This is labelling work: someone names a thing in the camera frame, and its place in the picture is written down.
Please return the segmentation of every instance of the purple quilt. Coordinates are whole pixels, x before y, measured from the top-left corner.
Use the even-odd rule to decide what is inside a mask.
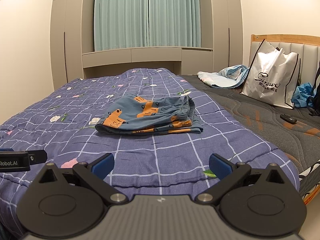
[[[129,92],[145,99],[189,95],[196,104],[203,133],[108,136],[97,132],[94,125],[106,108]],[[115,167],[105,181],[130,198],[133,194],[194,197],[219,181],[203,173],[212,153],[233,163],[247,162],[253,168],[278,163],[299,189],[297,169],[282,151],[164,68],[74,80],[0,126],[0,148],[45,149],[48,162],[58,167],[92,162],[111,152]],[[0,221],[15,236],[23,234],[15,214],[17,203],[42,166],[32,166],[28,172],[0,174]]]

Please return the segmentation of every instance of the wardrobe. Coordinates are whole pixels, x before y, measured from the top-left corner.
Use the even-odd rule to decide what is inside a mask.
[[[50,52],[55,90],[76,78],[117,75],[137,67],[166,67],[175,74],[196,74],[242,63],[240,0],[200,0],[200,48],[94,51],[93,9],[94,0],[52,2]]]
[[[211,0],[213,17],[213,71],[242,64],[243,29],[240,0]]]

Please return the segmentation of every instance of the bag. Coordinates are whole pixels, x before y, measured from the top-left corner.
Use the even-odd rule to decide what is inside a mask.
[[[316,74],[315,84],[313,85],[312,90],[311,90],[311,95],[313,95],[313,92],[316,88],[317,79],[318,79],[319,75],[320,75],[320,62],[319,62],[319,68],[318,68],[318,71]],[[318,85],[318,87],[317,87],[315,97],[310,96],[307,98],[307,108],[311,112],[310,115],[320,116],[320,85]]]
[[[251,63],[241,94],[273,106],[293,108],[292,95],[296,89],[300,66],[299,54],[284,54],[266,40],[260,44]]]

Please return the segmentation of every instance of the wooden headboard rail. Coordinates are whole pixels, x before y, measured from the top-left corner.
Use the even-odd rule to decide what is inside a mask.
[[[267,35],[251,35],[252,41],[263,41],[266,39],[268,42],[287,42],[307,44],[313,46],[320,46],[320,37],[308,35],[294,35],[294,34],[267,34]]]

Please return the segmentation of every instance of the white shopping bag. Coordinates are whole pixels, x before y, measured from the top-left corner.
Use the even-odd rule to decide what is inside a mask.
[[[273,106],[293,108],[292,95],[300,72],[299,55],[284,54],[263,40],[250,66],[241,94]]]

